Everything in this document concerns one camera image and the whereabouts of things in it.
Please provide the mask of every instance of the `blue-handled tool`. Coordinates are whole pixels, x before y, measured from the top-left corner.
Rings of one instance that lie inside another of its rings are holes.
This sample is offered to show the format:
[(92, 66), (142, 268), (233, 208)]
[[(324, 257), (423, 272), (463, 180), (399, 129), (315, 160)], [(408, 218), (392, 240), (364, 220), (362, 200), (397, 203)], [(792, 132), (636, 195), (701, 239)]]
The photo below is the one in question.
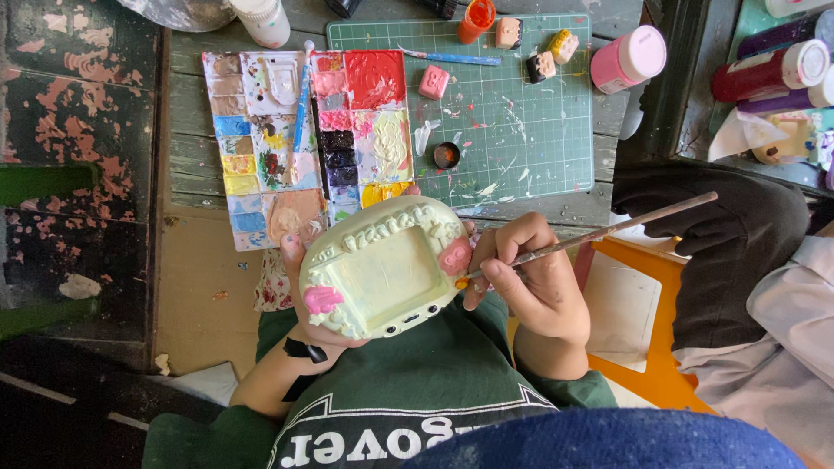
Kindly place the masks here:
[(457, 53), (419, 52), (403, 48), (397, 44), (399, 50), (411, 57), (439, 60), (441, 62), (474, 63), (475, 65), (492, 65), (497, 67), (504, 61), (502, 57), (475, 57), (474, 55), (459, 55)]
[(301, 151), (301, 140), (304, 133), (304, 115), (307, 113), (307, 96), (310, 92), (310, 54), (315, 44), (313, 41), (304, 41), (304, 69), (301, 72), (301, 91), (299, 92), (299, 105), (295, 111), (295, 132), (293, 133), (293, 154), (290, 155), (288, 170), (293, 185), (298, 183), (298, 175), (294, 171), (295, 154)]

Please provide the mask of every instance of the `paintbrush handle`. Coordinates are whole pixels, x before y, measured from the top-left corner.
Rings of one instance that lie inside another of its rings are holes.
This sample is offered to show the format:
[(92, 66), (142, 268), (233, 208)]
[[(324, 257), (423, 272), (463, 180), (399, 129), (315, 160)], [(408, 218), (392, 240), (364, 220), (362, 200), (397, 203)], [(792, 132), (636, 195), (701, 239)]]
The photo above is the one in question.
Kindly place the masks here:
[(501, 57), (475, 57), (473, 55), (459, 55), (457, 53), (426, 53), (429, 60), (440, 60), (441, 62), (474, 63), (476, 65), (498, 66), (503, 62)]
[(310, 92), (310, 64), (304, 64), (301, 72), (301, 93), (299, 93), (299, 106), (295, 111), (295, 132), (293, 133), (293, 151), (301, 151), (301, 136), (304, 132), (304, 115), (307, 113), (307, 96)]
[[(583, 234), (582, 236), (577, 236), (567, 241), (562, 241), (561, 243), (556, 243), (555, 245), (547, 246), (546, 248), (541, 248), (540, 250), (535, 250), (526, 254), (522, 254), (516, 257), (515, 260), (510, 263), (510, 267), (515, 267), (516, 265), (524, 264), (525, 262), (530, 262), (531, 260), (539, 259), (540, 257), (544, 257), (548, 254), (553, 254), (557, 251), (581, 245), (582, 243), (595, 240), (606, 235), (610, 235), (612, 233), (620, 231), (621, 229), (631, 228), (632, 226), (637, 226), (638, 224), (648, 223), (652, 220), (663, 218), (667, 215), (676, 214), (682, 210), (691, 209), (692, 207), (697, 207), (698, 205), (706, 204), (707, 202), (711, 202), (716, 199), (718, 199), (718, 194), (715, 191), (699, 195), (697, 197), (684, 200), (683, 202), (678, 202), (677, 204), (669, 205), (668, 207), (664, 207), (662, 209), (657, 209), (653, 212), (640, 215), (639, 217), (628, 219), (618, 224), (613, 224), (611, 226), (606, 226), (605, 228), (598, 229), (597, 231), (591, 231), (590, 233)], [(482, 275), (483, 272), (477, 270), (476, 272), (472, 272), (471, 274), (467, 275), (466, 278), (474, 279), (475, 277), (481, 277)]]

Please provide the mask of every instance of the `paintbrush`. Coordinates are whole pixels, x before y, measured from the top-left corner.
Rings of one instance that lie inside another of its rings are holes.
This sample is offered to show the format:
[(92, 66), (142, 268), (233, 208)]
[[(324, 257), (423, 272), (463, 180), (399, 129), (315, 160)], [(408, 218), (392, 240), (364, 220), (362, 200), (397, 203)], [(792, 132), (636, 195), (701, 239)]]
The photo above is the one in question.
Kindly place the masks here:
[(299, 92), (299, 105), (295, 111), (295, 132), (293, 133), (293, 154), (289, 156), (287, 170), (293, 185), (299, 183), (299, 176), (295, 173), (295, 154), (301, 151), (301, 137), (304, 133), (304, 120), (307, 113), (307, 95), (310, 92), (310, 54), (315, 49), (313, 41), (304, 41), (304, 70), (301, 72), (301, 91)]
[(425, 58), (426, 60), (439, 60), (441, 62), (474, 63), (476, 65), (498, 66), (504, 61), (501, 57), (475, 57), (474, 55), (459, 55), (457, 53), (437, 53), (413, 51), (397, 44), (399, 50), (411, 57)]
[[(638, 224), (648, 223), (652, 220), (663, 218), (667, 215), (676, 214), (682, 210), (691, 209), (692, 207), (697, 207), (698, 205), (706, 204), (707, 202), (711, 202), (716, 199), (718, 199), (718, 194), (716, 194), (715, 191), (699, 195), (697, 197), (684, 200), (683, 202), (678, 202), (677, 204), (669, 205), (668, 207), (664, 207), (662, 209), (657, 209), (653, 212), (640, 215), (639, 217), (628, 219), (618, 224), (613, 224), (611, 226), (598, 229), (597, 231), (591, 231), (588, 234), (583, 234), (582, 236), (577, 236), (575, 238), (571, 238), (570, 240), (562, 241), (561, 243), (556, 243), (555, 245), (547, 246), (546, 248), (541, 248), (540, 250), (535, 250), (526, 254), (522, 254), (516, 257), (515, 260), (510, 263), (510, 267), (515, 267), (517, 265), (524, 264), (525, 262), (530, 262), (531, 260), (539, 259), (548, 254), (553, 254), (555, 252), (565, 250), (573, 246), (581, 245), (586, 241), (591, 241), (606, 235), (610, 235), (612, 233), (620, 231), (621, 229), (631, 228), (632, 226), (637, 226)], [(463, 278), (474, 279), (475, 277), (481, 277), (483, 274), (483, 272), (477, 270)]]

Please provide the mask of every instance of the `hand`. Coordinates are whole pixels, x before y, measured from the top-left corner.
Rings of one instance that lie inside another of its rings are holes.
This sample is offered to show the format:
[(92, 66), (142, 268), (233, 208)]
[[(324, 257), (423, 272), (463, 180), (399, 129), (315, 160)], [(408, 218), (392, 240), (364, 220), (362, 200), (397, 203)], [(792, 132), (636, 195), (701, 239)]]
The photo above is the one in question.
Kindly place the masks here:
[(507, 302), (510, 313), (529, 332), (584, 346), (590, 334), (590, 317), (565, 251), (522, 264), (526, 282), (508, 265), (518, 254), (558, 242), (545, 217), (535, 212), (498, 230), (485, 231), (470, 263), (470, 272), (481, 269), (484, 276), (472, 279), (466, 287), (464, 308), (474, 310), (491, 283)]
[(328, 356), (331, 352), (338, 356), (346, 348), (352, 349), (367, 344), (370, 339), (353, 340), (336, 334), (324, 326), (310, 324), (309, 311), (304, 304), (301, 290), (299, 290), (299, 271), (305, 254), (307, 254), (307, 250), (301, 244), (297, 234), (285, 234), (281, 237), (281, 255), (284, 257), (284, 268), (289, 278), (289, 295), (293, 299), (295, 314), (299, 317), (298, 325), (292, 329), (288, 336), (305, 344), (322, 347)]

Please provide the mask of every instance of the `orange paint jar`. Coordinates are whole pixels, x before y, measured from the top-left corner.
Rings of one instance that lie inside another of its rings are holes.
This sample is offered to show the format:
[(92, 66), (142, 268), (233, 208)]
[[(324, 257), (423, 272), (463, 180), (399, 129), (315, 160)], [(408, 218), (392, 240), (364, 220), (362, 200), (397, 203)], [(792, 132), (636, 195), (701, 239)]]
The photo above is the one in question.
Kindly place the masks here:
[(494, 21), (495, 5), (490, 0), (472, 0), (458, 26), (458, 38), (464, 44), (472, 44)]

